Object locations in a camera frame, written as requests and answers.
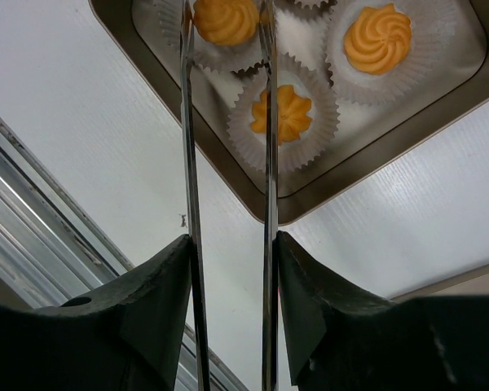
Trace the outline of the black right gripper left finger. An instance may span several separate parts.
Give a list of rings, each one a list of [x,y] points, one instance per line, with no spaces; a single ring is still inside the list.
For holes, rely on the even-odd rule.
[[[0,390],[171,390],[191,289],[191,239],[58,307],[0,305]]]

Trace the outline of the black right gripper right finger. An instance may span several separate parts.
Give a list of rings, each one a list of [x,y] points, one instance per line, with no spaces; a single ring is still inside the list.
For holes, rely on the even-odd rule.
[[[277,235],[291,382],[300,390],[489,390],[489,295],[379,297]]]

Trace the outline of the silver metal tongs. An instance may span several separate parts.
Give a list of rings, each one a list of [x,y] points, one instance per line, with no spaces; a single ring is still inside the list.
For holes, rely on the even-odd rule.
[[[273,1],[260,2],[259,37],[265,60],[266,81],[266,193],[262,283],[262,374],[261,389],[278,389],[278,53]],[[187,194],[187,227],[192,241],[190,256],[195,323],[197,387],[210,389],[209,342],[205,310],[200,205],[196,169],[195,132],[192,119],[191,71],[193,65],[193,15],[189,1],[181,2],[180,92],[181,126]]]

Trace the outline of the orange swirl cookie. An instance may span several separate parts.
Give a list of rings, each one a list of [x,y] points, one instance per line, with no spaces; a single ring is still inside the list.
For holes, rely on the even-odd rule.
[[[267,92],[259,95],[260,100],[252,105],[253,121],[250,129],[255,134],[265,134],[267,129]],[[295,92],[293,85],[283,85],[277,89],[277,136],[278,145],[291,143],[301,139],[313,121],[309,116],[312,100]]]
[[[201,0],[194,3],[198,34],[216,46],[238,46],[253,37],[258,7],[250,0]]]
[[[363,8],[343,38],[343,49],[350,65],[375,76],[401,64],[411,46],[411,19],[397,11],[392,3]]]

